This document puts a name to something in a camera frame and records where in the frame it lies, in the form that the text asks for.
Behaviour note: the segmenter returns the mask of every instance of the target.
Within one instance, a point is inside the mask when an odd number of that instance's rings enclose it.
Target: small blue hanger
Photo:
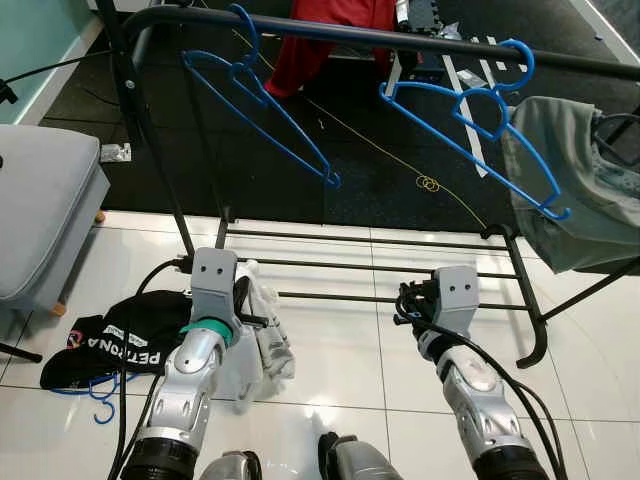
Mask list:
[[[137,373],[132,374],[131,376],[127,377],[127,382],[130,382],[136,377],[138,377]],[[105,393],[104,395],[98,395],[96,392],[93,391],[93,387],[95,385],[98,385],[100,383],[103,383],[109,380],[113,381],[111,390],[109,392]],[[62,388],[52,388],[51,391],[54,393],[59,393],[61,395],[75,395],[75,396],[89,395],[94,400],[98,400],[102,405],[109,408],[109,415],[105,419],[100,419],[98,418],[98,415],[94,413],[93,420],[99,425],[106,425],[113,419],[114,415],[116,414],[116,408],[113,406],[113,403],[109,401],[109,398],[113,396],[118,386],[120,386],[120,382],[118,381],[118,374],[114,373],[104,377],[98,377],[98,378],[94,378],[93,380],[89,380],[89,388],[87,390],[66,390]]]
[[[518,40],[513,40],[513,39],[505,40],[504,42],[500,42],[500,45],[502,45],[504,47],[517,48],[525,56],[526,61],[527,61],[527,71],[526,71],[526,73],[524,74],[524,76],[522,77],[522,79],[520,81],[515,82],[515,83],[497,83],[491,89],[488,89],[488,88],[470,88],[470,89],[465,90],[464,92],[461,92],[461,93],[456,92],[454,90],[451,90],[449,88],[441,87],[439,85],[432,85],[430,83],[396,82],[396,84],[395,84],[395,86],[393,88],[393,92],[391,93],[390,96],[386,96],[385,93],[384,93],[385,89],[387,87],[387,84],[385,82],[385,83],[382,83],[380,85],[380,89],[379,89],[380,96],[389,105],[394,107],[396,110],[398,110],[399,112],[401,112],[405,116],[409,117],[411,120],[416,122],[418,125],[422,126],[424,129],[426,129],[429,132],[431,132],[432,134],[434,134],[440,140],[442,140],[447,145],[449,145],[451,148],[453,148],[456,152],[460,153],[462,156],[464,156],[468,160],[471,160],[473,163],[475,163],[479,167],[481,167],[484,170],[486,170],[489,173],[489,175],[494,177],[496,180],[498,180],[500,183],[502,183],[504,186],[506,186],[510,190],[516,192],[518,195],[520,195],[522,198],[524,198],[527,202],[529,202],[531,205],[533,205],[538,211],[543,213],[545,216],[547,216],[549,218],[552,218],[554,220],[564,220],[565,218],[567,218],[571,214],[571,210],[570,209],[565,208],[563,213],[557,214],[557,213],[551,211],[548,208],[555,201],[555,199],[558,198],[558,196],[561,193],[560,187],[558,186],[558,182],[556,181],[555,177],[551,173],[551,170],[549,169],[549,166],[544,161],[544,159],[540,156],[540,154],[536,151],[534,146],[529,142],[529,140],[527,140],[527,138],[524,135],[522,135],[522,133],[520,133],[518,130],[516,130],[513,127],[513,125],[511,125],[509,123],[509,112],[508,112],[508,109],[507,109],[507,104],[502,99],[502,97],[500,97],[500,92],[501,91],[510,92],[510,91],[513,91],[513,90],[517,90],[518,88],[521,88],[522,86],[524,86],[531,79],[531,77],[533,76],[533,72],[535,70],[535,60],[533,58],[533,53],[531,53],[531,50],[529,49],[529,47],[527,47],[527,45],[525,45],[524,43],[522,43],[522,42],[520,42]],[[520,187],[518,187],[517,185],[515,185],[514,183],[509,181],[507,178],[505,178],[502,174],[500,174],[499,172],[497,172],[494,169],[492,169],[489,165],[486,165],[483,162],[481,162],[480,160],[478,160],[471,152],[465,150],[463,147],[461,147],[456,142],[451,140],[451,138],[449,138],[447,135],[445,135],[444,133],[440,132],[438,129],[432,127],[430,124],[428,124],[427,122],[425,122],[424,120],[422,120],[421,118],[416,116],[414,113],[410,112],[405,107],[400,105],[396,101],[396,94],[398,93],[398,89],[402,88],[402,87],[422,88],[423,90],[431,90],[431,91],[434,91],[434,92],[437,92],[437,93],[442,93],[442,94],[447,95],[449,97],[455,98],[456,99],[456,104],[454,105],[454,107],[453,107],[453,109],[451,111],[451,114],[453,115],[453,117],[456,120],[464,123],[465,125],[473,128],[480,135],[482,135],[483,137],[489,139],[492,142],[497,142],[500,139],[500,137],[502,136],[502,134],[504,133],[504,131],[505,130],[508,131],[511,135],[513,135],[522,144],[522,146],[531,154],[531,156],[538,163],[538,165],[540,166],[540,168],[544,172],[545,177],[547,178],[547,180],[551,184],[551,189],[552,189],[551,195],[549,195],[549,197],[546,200],[542,201],[542,202],[537,201],[531,195],[529,195],[527,192],[525,192]],[[496,131],[494,133],[488,132],[487,130],[482,128],[480,125],[477,125],[475,122],[472,122],[472,121],[466,119],[460,113],[460,104],[462,103],[462,101],[465,98],[470,97],[472,95],[482,95],[482,96],[485,96],[485,97],[489,97],[490,99],[492,99],[498,105],[498,107],[500,109],[501,120],[500,120],[500,124],[499,124],[498,128],[496,129]]]
[[[209,90],[211,90],[231,111],[233,111],[236,115],[242,118],[245,122],[255,128],[260,135],[262,135],[265,139],[271,142],[273,145],[278,147],[282,152],[284,152],[289,158],[296,160],[303,167],[305,167],[310,172],[322,177],[324,179],[324,183],[330,187],[338,188],[340,187],[341,180],[340,176],[332,171],[331,164],[326,159],[326,157],[322,154],[322,152],[318,149],[315,143],[309,138],[309,136],[305,133],[302,128],[295,122],[293,118],[280,106],[278,102],[267,92],[262,86],[262,82],[258,79],[256,74],[253,72],[252,67],[253,64],[258,59],[258,53],[260,50],[260,37],[258,36],[255,26],[251,21],[251,18],[247,14],[244,8],[235,3],[229,6],[229,10],[239,15],[247,24],[247,28],[249,29],[251,45],[253,46],[251,51],[245,55],[242,60],[235,63],[230,63],[222,57],[218,55],[214,55],[213,53],[204,52],[202,50],[188,50],[182,52],[182,62],[185,67],[198,79],[202,82]],[[311,147],[313,155],[322,163],[322,171],[318,168],[311,165],[306,160],[302,159],[299,155],[292,152],[288,147],[284,146],[278,140],[273,138],[269,133],[267,133],[263,128],[258,126],[253,120],[247,117],[243,112],[241,112],[238,107],[236,107],[233,103],[231,103],[220,91],[215,88],[198,70],[196,70],[194,66],[194,62],[197,60],[208,61],[214,64],[217,64],[220,67],[226,68],[229,71],[229,80],[232,84],[242,90],[249,98],[253,99],[258,105],[263,108],[272,107],[276,111],[284,117],[284,119],[291,125],[291,127],[296,131],[296,133],[304,140],[304,142]],[[236,78],[236,75],[239,73],[244,73],[249,77],[249,81],[253,83],[257,94],[252,92],[244,83],[239,81]]]

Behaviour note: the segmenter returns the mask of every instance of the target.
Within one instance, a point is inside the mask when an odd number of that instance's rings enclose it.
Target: black metal rack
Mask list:
[[[112,55],[113,74],[116,90],[119,97],[120,108],[123,113],[125,125],[127,127],[129,137],[132,142],[144,141],[149,148],[155,166],[157,168],[160,179],[166,189],[171,209],[176,220],[178,230],[182,237],[185,249],[188,255],[194,254],[193,243],[187,229],[187,225],[180,208],[180,203],[176,197],[175,191],[169,177],[165,171],[165,159],[160,148],[157,132],[151,122],[148,105],[145,101],[142,83],[137,72],[135,62],[132,58],[133,41],[145,29],[153,25],[164,24],[201,24],[215,25],[225,28],[241,27],[242,21],[232,12],[221,10],[208,10],[192,7],[178,6],[159,6],[150,7],[141,10],[129,17],[123,25],[120,25],[113,0],[96,0],[100,14],[104,21],[105,30],[114,50]],[[467,43],[460,41],[451,41],[443,39],[434,39],[421,35],[405,34],[398,32],[385,32],[380,30],[371,30],[365,28],[347,27],[342,25],[330,25],[313,22],[304,22],[299,20],[290,20],[283,18],[266,17],[260,15],[251,15],[256,29],[259,32],[274,33],[280,35],[293,35],[315,40],[329,40],[338,43],[351,43],[357,45],[375,45],[376,47],[401,48],[403,50],[431,51],[434,53],[460,54],[469,55],[477,58],[488,58],[503,61],[522,62],[521,54],[510,48],[482,45],[475,43]],[[552,52],[534,50],[536,64],[542,67],[549,67],[558,70],[566,70],[573,72],[582,72],[593,75],[608,76],[632,81],[640,81],[640,67],[632,65],[624,65],[620,63],[604,62],[592,60],[584,57],[573,55],[564,55]],[[200,124],[201,115],[197,108],[197,103],[192,101],[195,108],[196,120]],[[208,155],[207,140],[201,135],[203,149]],[[480,308],[503,309],[503,310],[521,310],[526,311],[531,320],[531,324],[535,333],[535,346],[530,355],[518,360],[516,363],[520,368],[527,368],[538,363],[547,350],[547,331],[546,322],[558,313],[575,305],[577,302],[601,290],[612,282],[616,281],[623,275],[631,272],[635,268],[640,267],[640,258],[634,259],[624,266],[620,267],[614,273],[608,275],[604,279],[595,283],[593,286],[578,293],[571,299],[557,306],[556,308],[542,313],[538,306],[535,293],[531,286],[531,282],[527,275],[526,268],[520,255],[520,250],[516,244],[514,233],[509,227],[504,225],[489,226],[480,236],[487,239],[492,235],[501,235],[504,239],[504,246],[495,246],[488,244],[456,244],[441,242],[409,242],[399,240],[379,240],[358,237],[340,237],[340,236],[324,236],[309,235],[296,233],[277,233],[277,232],[260,232],[250,230],[234,230],[232,227],[233,218],[229,208],[223,208],[223,202],[219,197],[219,189],[215,188],[216,203],[220,210],[220,226],[216,238],[216,248],[224,248],[228,234],[255,235],[267,237],[295,238],[295,239],[317,239],[317,240],[337,240],[342,242],[373,242],[412,246],[431,246],[431,247],[447,247],[447,248],[464,248],[491,251],[506,251],[509,254],[511,263],[513,264],[514,274],[492,274],[479,273],[480,277],[493,277],[511,279],[518,282],[520,291],[524,299],[524,305],[503,305],[503,304],[481,304]],[[337,263],[321,263],[321,262],[300,262],[286,259],[256,259],[264,264],[305,266],[310,268],[340,268],[340,269],[367,269],[367,270],[384,270],[397,272],[411,272],[430,274],[431,269],[415,269],[415,268],[398,268],[398,267],[375,267],[366,265],[349,265]],[[280,292],[281,297],[294,297],[306,299],[329,299],[342,301],[359,301],[359,302],[395,302],[391,298],[347,296],[347,295],[328,295],[322,293],[301,293],[301,292]]]

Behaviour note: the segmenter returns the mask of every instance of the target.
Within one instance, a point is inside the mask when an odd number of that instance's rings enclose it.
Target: white tile floor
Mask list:
[[[212,245],[217,220],[190,218],[196,246]],[[446,233],[321,227],[241,221],[234,228],[478,243]],[[370,242],[321,242],[232,236],[240,256],[289,258],[362,265],[434,268],[471,264],[511,273],[504,252],[400,247]],[[522,243],[534,289],[544,309],[600,276],[553,275]],[[130,296],[156,264],[182,252],[170,217],[109,212],[91,234],[90,248],[70,289],[67,314],[15,317],[0,312],[0,340],[42,353],[60,350],[78,316],[105,312]],[[401,281],[424,276],[367,270],[264,265],[280,291],[394,297]],[[182,289],[187,276],[165,271],[151,288]],[[479,310],[472,338],[545,400],[563,442],[570,479],[640,478],[640,282],[624,278],[550,322],[550,352],[522,371],[515,360],[529,352],[526,315]],[[483,302],[521,303],[512,280],[481,279]],[[324,428],[354,433],[388,456],[405,480],[474,478],[454,417],[432,365],[420,359],[408,327],[391,321],[389,304],[281,299],[280,318],[297,359],[296,379],[277,396],[256,402],[244,415],[225,400],[214,402],[198,474],[230,449],[257,451],[265,479],[319,479],[316,438]],[[0,478],[105,478],[115,448],[116,422],[100,426],[104,407],[87,398],[39,390],[42,365],[0,354]],[[148,379],[129,387],[129,429],[142,408]],[[215,398],[225,398],[224,388]],[[524,410],[512,402],[522,426],[544,459]]]

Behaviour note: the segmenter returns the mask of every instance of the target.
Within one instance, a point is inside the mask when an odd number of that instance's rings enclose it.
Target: black rubber mat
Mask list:
[[[208,3],[215,8],[226,5],[219,1]],[[254,13],[288,15],[287,1],[246,3]],[[498,40],[514,37],[535,48],[612,59],[567,0],[442,1],[440,17],[445,24],[460,21],[465,38],[478,36],[484,41],[488,35]],[[279,45],[278,39],[263,40],[263,53],[273,63]],[[101,37],[92,48],[99,50],[105,46]],[[318,111],[308,98],[380,147],[436,178],[486,223],[514,223],[504,187],[490,177],[480,178],[472,164],[377,97],[381,78],[372,64],[332,60],[306,86],[304,96],[282,102],[342,175],[341,189],[323,187],[318,178],[267,143],[198,85],[198,103],[213,150],[213,158],[205,158],[178,61],[183,48],[210,50],[236,59],[245,47],[225,29],[162,26],[154,30],[142,68],[144,87],[153,121],[160,129],[168,170],[186,213],[217,215],[212,182],[215,177],[224,203],[243,218],[478,231],[478,222],[444,189],[435,193],[418,189],[414,172]],[[454,57],[453,61],[457,70],[469,68],[482,74],[475,59]],[[517,65],[508,65],[505,72],[498,71],[495,62],[491,65],[499,81],[520,75]],[[256,71],[260,78],[268,78],[269,70],[264,65]],[[229,87],[221,72],[207,70],[205,74],[260,125],[301,156],[310,158],[308,147],[301,144],[277,114],[243,100]],[[446,76],[443,84],[449,86]],[[640,103],[640,92],[631,82],[545,69],[539,69],[534,80],[507,101],[515,105],[534,94],[595,103],[606,112],[630,111]],[[84,61],[51,107],[43,125],[83,131],[103,142],[126,141],[118,108],[110,103],[116,100],[107,59]],[[452,106],[449,99],[410,92],[403,93],[401,101],[462,145],[468,144],[464,129],[449,115]],[[477,108],[472,105],[472,112],[483,125],[495,122],[497,115],[495,109],[482,105]],[[504,168],[499,146],[483,143],[483,152],[489,165],[498,170]],[[105,208],[168,211],[151,159],[143,150],[137,151],[134,158],[131,164],[105,165],[112,184]]]
[[[631,48],[640,55],[640,2],[638,0],[592,0]]]

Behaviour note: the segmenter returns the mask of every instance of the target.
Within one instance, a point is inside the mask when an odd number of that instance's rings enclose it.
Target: hanger hook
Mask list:
[[[495,91],[504,90],[507,92],[512,92],[514,90],[517,90],[525,86],[527,82],[531,80],[531,77],[533,77],[533,73],[535,72],[535,69],[536,69],[536,61],[535,61],[535,58],[533,57],[533,52],[531,51],[531,49],[524,42],[521,42],[520,40],[514,40],[513,38],[510,38],[509,40],[504,40],[500,42],[499,45],[502,47],[515,48],[520,53],[522,53],[522,55],[524,56],[527,62],[527,71],[524,73],[524,75],[520,80],[518,80],[515,83],[496,83],[496,86],[493,87],[493,90]]]
[[[571,215],[571,209],[567,208],[567,207],[565,207],[565,209],[564,209],[564,211],[562,213],[552,212],[551,210],[549,210],[546,207],[543,208],[541,211],[542,211],[542,213],[544,215],[546,215],[547,217],[552,218],[554,220],[565,220],[565,219],[567,219],[569,217],[569,215]]]
[[[328,168],[328,176],[326,180],[327,185],[329,185],[331,188],[340,188],[342,186],[342,178],[340,178],[340,175],[338,175],[337,172],[331,171],[331,165],[329,165],[327,168]]]
[[[106,379],[110,379],[112,380],[112,385],[111,385],[111,391],[107,392],[106,394],[100,396],[97,395],[94,391],[93,391],[93,386],[95,384],[101,383]],[[109,398],[111,397],[111,395],[113,395],[113,392],[116,391],[116,388],[118,387],[118,380],[117,380],[117,375],[113,374],[113,375],[108,375],[106,377],[100,377],[100,378],[96,378],[94,380],[91,380],[89,382],[89,396],[91,398],[93,398],[94,400],[99,400],[100,403],[102,405],[106,405],[107,407],[109,407],[109,414],[107,415],[107,417],[102,420],[100,418],[98,418],[98,415],[96,415],[95,413],[93,414],[93,421],[96,422],[99,425],[106,425],[107,423],[109,423],[113,417],[116,414],[116,408],[113,406],[113,403],[111,403],[109,401]]]
[[[258,52],[260,51],[260,37],[258,36],[255,25],[253,24],[253,20],[251,20],[251,17],[247,13],[247,11],[237,3],[232,3],[231,5],[229,5],[229,10],[231,10],[242,20],[244,20],[244,23],[249,30],[249,40],[251,42],[252,48],[251,51],[244,56],[244,58],[242,59],[242,63],[247,66],[253,65],[258,59]]]

